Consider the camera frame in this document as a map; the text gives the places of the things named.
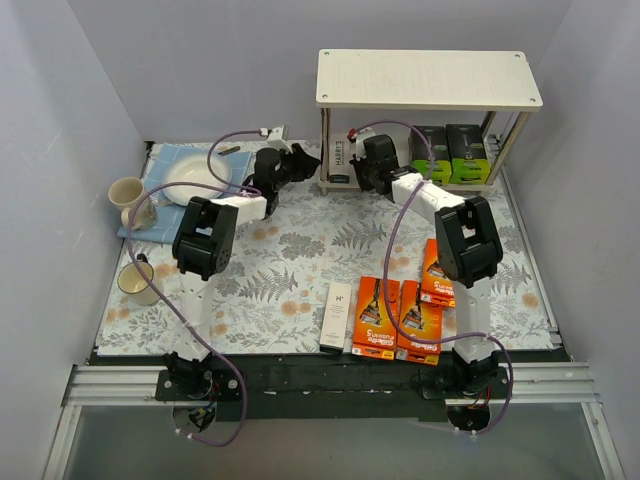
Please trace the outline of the black green razor box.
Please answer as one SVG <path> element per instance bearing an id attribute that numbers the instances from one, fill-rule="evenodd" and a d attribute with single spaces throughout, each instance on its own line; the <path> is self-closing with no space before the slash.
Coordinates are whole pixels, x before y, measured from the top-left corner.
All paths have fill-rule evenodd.
<path id="1" fill-rule="evenodd" d="M 447 124 L 445 126 L 451 162 L 451 184 L 484 184 L 490 163 L 479 125 Z"/>
<path id="2" fill-rule="evenodd" d="M 438 185 L 447 185 L 452 165 L 444 126 L 415 125 L 408 138 L 410 164 L 422 176 L 433 167 L 430 179 Z"/>

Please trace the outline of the orange Gillette razor box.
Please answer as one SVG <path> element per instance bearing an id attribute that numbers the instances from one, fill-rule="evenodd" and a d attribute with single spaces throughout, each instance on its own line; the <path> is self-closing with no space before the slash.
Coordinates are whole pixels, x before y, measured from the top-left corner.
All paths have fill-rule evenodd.
<path id="1" fill-rule="evenodd" d="M 435 238 L 429 238 L 425 245 L 420 300 L 445 308 L 454 308 L 456 305 L 452 282 L 438 264 Z"/>
<path id="2" fill-rule="evenodd" d="M 380 278 L 362 276 L 355 313 L 351 353 L 393 361 L 397 332 L 389 319 Z"/>
<path id="3" fill-rule="evenodd" d="M 400 361 L 428 366 L 437 366 L 441 352 L 440 344 L 422 344 L 419 340 L 440 340 L 442 336 L 443 308 L 420 299 L 420 283 L 414 280 L 403 282 L 398 316 L 399 327 L 411 340 L 397 333 L 396 355 Z"/>

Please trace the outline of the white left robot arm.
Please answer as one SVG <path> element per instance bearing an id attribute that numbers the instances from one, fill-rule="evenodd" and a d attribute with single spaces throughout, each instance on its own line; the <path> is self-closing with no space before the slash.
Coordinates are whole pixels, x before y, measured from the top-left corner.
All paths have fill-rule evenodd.
<path id="1" fill-rule="evenodd" d="M 211 354 L 205 334 L 213 303 L 212 277 L 222 273 L 230 261 L 236 227 L 271 216 L 279 191 L 289 183 L 311 178 L 320 164 L 298 143 L 281 150 L 262 148 L 256 154 L 254 173 L 243 182 L 250 192 L 214 201 L 196 196 L 189 201 L 172 245 L 186 319 L 173 352 L 164 356 L 170 381 L 188 398 L 203 399 L 214 385 L 204 364 Z"/>

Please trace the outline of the white two-tier shelf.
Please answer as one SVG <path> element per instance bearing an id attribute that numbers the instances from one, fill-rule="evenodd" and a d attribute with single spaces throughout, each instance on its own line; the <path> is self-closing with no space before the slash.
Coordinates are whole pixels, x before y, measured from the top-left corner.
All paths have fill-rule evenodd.
<path id="1" fill-rule="evenodd" d="M 494 157 L 486 191 L 532 113 L 543 105 L 526 55 L 521 51 L 322 49 L 318 54 L 316 104 L 321 110 L 323 191 L 354 189 L 328 180 L 330 114 L 334 109 L 482 112 L 487 135 L 499 112 L 516 120 Z"/>

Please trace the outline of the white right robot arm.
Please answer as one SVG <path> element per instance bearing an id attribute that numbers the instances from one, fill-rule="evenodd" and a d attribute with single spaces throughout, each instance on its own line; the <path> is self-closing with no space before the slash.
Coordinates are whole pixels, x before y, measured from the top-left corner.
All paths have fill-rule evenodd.
<path id="1" fill-rule="evenodd" d="M 481 393 L 498 373 L 497 340 L 491 335 L 491 279 L 503 258 L 491 207 L 486 199 L 455 195 L 425 179 L 410 166 L 399 165 L 393 140 L 387 134 L 355 131 L 350 160 L 361 189 L 375 191 L 433 222 L 437 264 L 452 282 L 457 334 L 453 344 L 453 372 L 447 387 L 464 397 Z"/>

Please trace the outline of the grey Harry's razor box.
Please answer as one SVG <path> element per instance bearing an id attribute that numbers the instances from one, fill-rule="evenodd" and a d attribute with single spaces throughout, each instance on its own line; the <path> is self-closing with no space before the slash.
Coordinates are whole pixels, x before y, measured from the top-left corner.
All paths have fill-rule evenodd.
<path id="1" fill-rule="evenodd" d="M 353 168 L 350 164 L 351 144 L 345 134 L 330 137 L 328 147 L 328 180 L 335 184 L 351 184 Z"/>

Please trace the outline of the white H razor box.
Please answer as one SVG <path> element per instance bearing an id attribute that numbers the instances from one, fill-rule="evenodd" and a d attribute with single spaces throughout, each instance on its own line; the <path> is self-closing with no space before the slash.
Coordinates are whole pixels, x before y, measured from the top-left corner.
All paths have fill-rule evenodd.
<path id="1" fill-rule="evenodd" d="M 352 286 L 331 282 L 321 326 L 319 348 L 324 353 L 341 354 L 347 337 Z"/>

